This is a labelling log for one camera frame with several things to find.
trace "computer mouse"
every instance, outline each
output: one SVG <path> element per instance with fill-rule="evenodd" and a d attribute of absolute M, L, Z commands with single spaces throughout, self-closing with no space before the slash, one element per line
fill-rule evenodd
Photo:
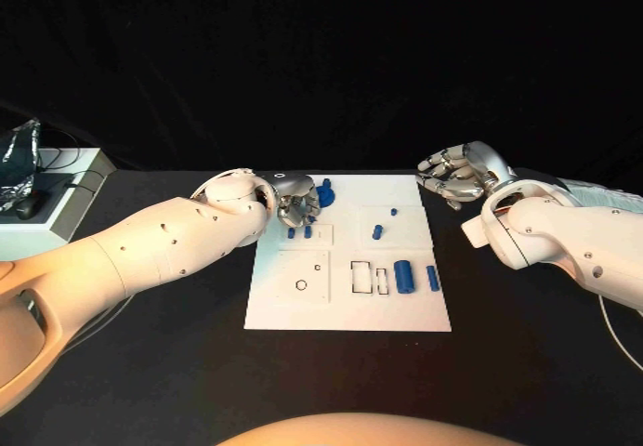
<path fill-rule="evenodd" d="M 44 194 L 33 192 L 30 196 L 13 206 L 16 215 L 21 220 L 29 220 L 37 214 L 37 211 L 43 207 L 46 201 Z"/>

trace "white board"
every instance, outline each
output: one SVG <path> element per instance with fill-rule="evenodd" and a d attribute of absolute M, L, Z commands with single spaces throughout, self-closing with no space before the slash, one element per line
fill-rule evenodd
<path fill-rule="evenodd" d="M 311 177 L 317 185 L 324 177 L 331 180 L 334 203 L 321 210 L 310 239 L 302 229 L 288 239 L 277 218 L 268 224 L 256 244 L 245 328 L 450 332 L 442 289 L 431 292 L 425 273 L 437 265 L 414 176 Z M 373 224 L 385 228 L 379 241 Z M 411 264 L 415 292 L 406 295 L 395 286 L 398 260 Z M 356 272 L 359 289 L 370 293 L 352 291 L 354 261 L 369 262 L 367 271 Z M 380 294 L 382 269 L 388 294 Z M 362 283 L 369 275 L 370 288 Z"/>

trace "black curtain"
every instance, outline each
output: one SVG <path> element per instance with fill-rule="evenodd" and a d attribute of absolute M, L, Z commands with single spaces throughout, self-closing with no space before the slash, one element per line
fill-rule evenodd
<path fill-rule="evenodd" d="M 409 168 L 478 139 L 513 166 L 643 192 L 634 11 L 246 0 L 0 10 L 0 105 L 119 167 Z"/>

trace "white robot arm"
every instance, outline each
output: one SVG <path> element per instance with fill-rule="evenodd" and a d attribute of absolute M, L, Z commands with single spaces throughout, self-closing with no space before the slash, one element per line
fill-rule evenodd
<path fill-rule="evenodd" d="M 612 207 L 582 207 L 563 188 L 520 180 L 478 141 L 441 151 L 418 168 L 431 168 L 418 174 L 418 183 L 447 198 L 454 209 L 460 202 L 487 195 L 481 214 L 463 223 L 474 247 L 490 244 L 513 269 L 552 263 L 582 288 L 643 309 L 643 239 L 637 233 L 643 215 Z M 442 181 L 438 177 L 445 174 L 450 178 Z"/>
<path fill-rule="evenodd" d="M 98 234 L 0 262 L 0 415 L 30 393 L 85 323 L 137 292 L 190 275 L 262 234 L 277 216 L 301 226 L 318 214 L 310 177 L 223 172 L 190 199 L 142 209 Z M 39 324 L 18 295 L 29 291 Z"/>

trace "black tabletop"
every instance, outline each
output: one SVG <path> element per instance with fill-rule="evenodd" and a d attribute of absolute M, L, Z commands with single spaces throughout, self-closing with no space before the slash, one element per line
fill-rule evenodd
<path fill-rule="evenodd" d="M 115 172 L 76 239 L 210 176 Z M 460 225 L 481 201 L 457 213 L 422 200 L 452 333 L 245 331 L 255 246 L 238 248 L 134 297 L 0 418 L 0 444 L 210 445 L 328 412 L 418 416 L 527 444 L 643 444 L 643 373 L 595 295 L 555 267 L 513 271 L 471 248 Z M 640 316 L 607 310 L 643 359 Z"/>

